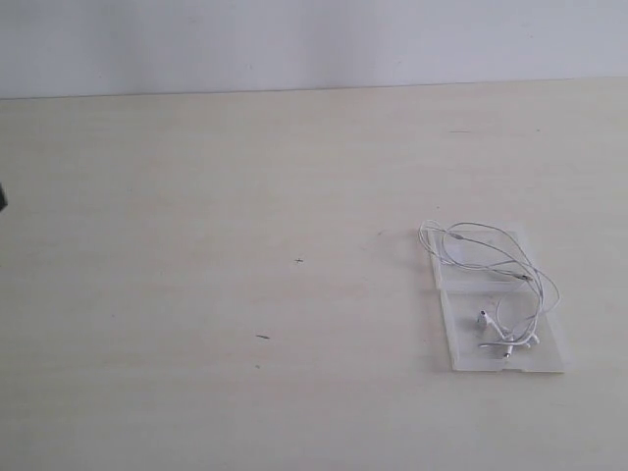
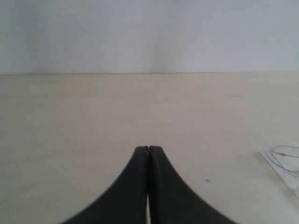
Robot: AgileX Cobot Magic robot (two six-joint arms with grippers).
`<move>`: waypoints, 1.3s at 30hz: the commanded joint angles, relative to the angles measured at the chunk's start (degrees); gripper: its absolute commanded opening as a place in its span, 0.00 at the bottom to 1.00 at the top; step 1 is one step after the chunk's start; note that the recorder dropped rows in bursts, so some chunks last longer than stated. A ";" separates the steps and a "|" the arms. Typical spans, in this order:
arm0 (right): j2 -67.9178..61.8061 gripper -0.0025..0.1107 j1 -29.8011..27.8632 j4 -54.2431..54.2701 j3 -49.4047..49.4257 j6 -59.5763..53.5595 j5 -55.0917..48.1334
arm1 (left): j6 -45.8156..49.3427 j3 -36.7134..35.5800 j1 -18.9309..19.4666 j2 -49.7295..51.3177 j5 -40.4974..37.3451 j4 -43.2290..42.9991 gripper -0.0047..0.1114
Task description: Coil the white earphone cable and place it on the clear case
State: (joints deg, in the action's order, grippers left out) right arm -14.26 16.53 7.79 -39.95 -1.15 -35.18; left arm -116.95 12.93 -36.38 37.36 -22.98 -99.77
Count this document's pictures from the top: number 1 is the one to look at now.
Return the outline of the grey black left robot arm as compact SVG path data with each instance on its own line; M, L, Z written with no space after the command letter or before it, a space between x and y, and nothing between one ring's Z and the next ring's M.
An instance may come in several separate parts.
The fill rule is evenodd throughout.
M0 184L0 212L2 212L8 205L7 197L2 184Z

